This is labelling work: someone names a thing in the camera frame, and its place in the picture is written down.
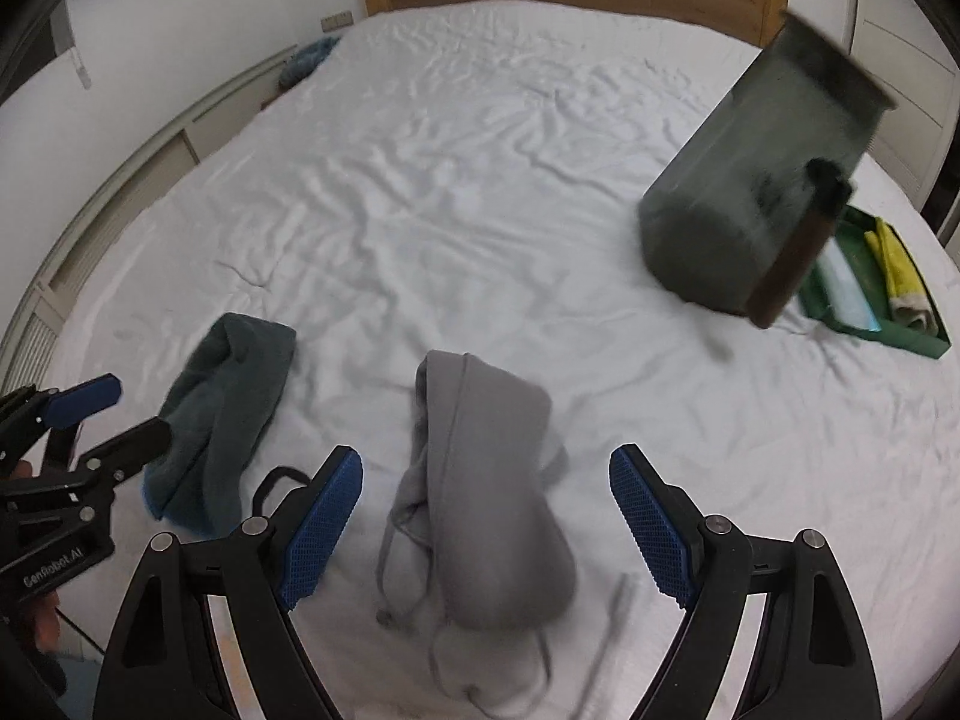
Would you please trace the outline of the person left hand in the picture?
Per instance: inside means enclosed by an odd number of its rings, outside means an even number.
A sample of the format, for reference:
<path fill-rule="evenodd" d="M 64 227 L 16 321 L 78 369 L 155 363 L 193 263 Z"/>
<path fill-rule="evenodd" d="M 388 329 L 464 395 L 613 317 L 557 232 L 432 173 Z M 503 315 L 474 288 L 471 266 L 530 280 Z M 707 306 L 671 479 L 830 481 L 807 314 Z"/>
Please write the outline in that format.
<path fill-rule="evenodd" d="M 26 617 L 34 626 L 34 645 L 39 652 L 53 653 L 57 650 L 62 635 L 59 611 L 60 598 L 57 592 L 34 600 L 26 611 Z"/>

